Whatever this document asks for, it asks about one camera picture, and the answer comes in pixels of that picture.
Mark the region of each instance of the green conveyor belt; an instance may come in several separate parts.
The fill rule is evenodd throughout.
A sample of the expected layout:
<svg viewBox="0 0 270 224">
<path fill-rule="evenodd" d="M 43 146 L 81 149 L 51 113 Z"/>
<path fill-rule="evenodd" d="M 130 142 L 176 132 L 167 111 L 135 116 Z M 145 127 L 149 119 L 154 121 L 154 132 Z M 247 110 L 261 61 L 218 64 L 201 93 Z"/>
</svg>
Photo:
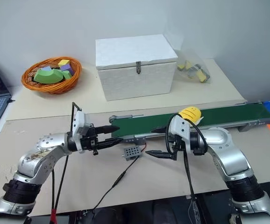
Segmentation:
<svg viewBox="0 0 270 224">
<path fill-rule="evenodd" d="M 112 122 L 112 125 L 118 126 L 120 129 L 112 133 L 112 136 L 121 137 L 150 133 L 156 127 L 166 126 L 171 115 L 160 114 L 138 118 L 116 119 Z M 270 118 L 270 113 L 263 104 L 246 104 L 204 109 L 201 110 L 201 116 L 204 118 L 198 125 L 200 127 Z"/>
</svg>

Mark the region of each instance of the conveyor belt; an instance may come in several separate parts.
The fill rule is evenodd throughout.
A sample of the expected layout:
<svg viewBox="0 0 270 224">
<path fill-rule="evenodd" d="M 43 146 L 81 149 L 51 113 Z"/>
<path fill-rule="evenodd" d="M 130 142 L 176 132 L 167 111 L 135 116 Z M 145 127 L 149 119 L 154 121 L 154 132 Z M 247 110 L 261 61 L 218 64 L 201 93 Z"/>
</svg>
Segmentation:
<svg viewBox="0 0 270 224">
<path fill-rule="evenodd" d="M 172 114 L 115 119 L 112 125 L 120 130 L 112 133 L 113 137 L 150 133 L 155 127 L 166 126 Z M 198 127 L 200 129 L 212 126 L 234 127 L 256 122 L 257 125 L 270 123 L 270 113 L 262 103 L 244 104 L 201 110 L 204 117 Z"/>
</svg>

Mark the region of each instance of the box latch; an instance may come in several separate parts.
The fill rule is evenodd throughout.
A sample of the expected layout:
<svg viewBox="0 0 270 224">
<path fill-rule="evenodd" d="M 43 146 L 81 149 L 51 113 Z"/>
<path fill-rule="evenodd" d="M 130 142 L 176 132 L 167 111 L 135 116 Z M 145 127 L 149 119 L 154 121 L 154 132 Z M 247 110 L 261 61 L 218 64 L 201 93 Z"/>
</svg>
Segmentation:
<svg viewBox="0 0 270 224">
<path fill-rule="evenodd" d="M 141 62 L 136 62 L 136 72 L 137 72 L 137 74 L 140 74 L 140 72 L 141 72 Z"/>
</svg>

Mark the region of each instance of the orange wicker basket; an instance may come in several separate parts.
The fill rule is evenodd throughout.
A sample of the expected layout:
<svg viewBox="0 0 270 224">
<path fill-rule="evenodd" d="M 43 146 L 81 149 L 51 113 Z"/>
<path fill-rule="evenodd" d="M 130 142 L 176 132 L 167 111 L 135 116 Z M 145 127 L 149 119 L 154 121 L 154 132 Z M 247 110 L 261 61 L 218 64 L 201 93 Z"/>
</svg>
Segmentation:
<svg viewBox="0 0 270 224">
<path fill-rule="evenodd" d="M 47 66 L 50 66 L 52 68 L 58 67 L 58 63 L 62 59 L 70 60 L 71 68 L 75 71 L 75 74 L 72 76 L 72 78 L 63 80 L 62 82 L 55 84 L 42 84 L 33 81 L 33 77 L 36 74 L 37 70 Z M 48 92 L 53 94 L 61 94 L 74 88 L 80 76 L 81 69 L 82 69 L 81 63 L 72 57 L 53 57 L 44 60 L 42 62 L 36 63 L 29 69 L 27 69 L 22 75 L 21 82 L 26 88 L 30 90 Z"/>
</svg>

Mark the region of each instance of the white wall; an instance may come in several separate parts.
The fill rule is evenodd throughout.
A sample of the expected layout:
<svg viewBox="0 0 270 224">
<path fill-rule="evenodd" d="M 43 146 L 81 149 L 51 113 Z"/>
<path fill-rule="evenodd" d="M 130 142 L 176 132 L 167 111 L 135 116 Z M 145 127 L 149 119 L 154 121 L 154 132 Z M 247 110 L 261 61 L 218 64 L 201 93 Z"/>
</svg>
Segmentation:
<svg viewBox="0 0 270 224">
<path fill-rule="evenodd" d="M 0 0 L 0 70 L 18 85 L 47 57 L 94 64 L 97 38 L 163 32 L 215 58 L 245 98 L 270 98 L 270 0 Z"/>
</svg>

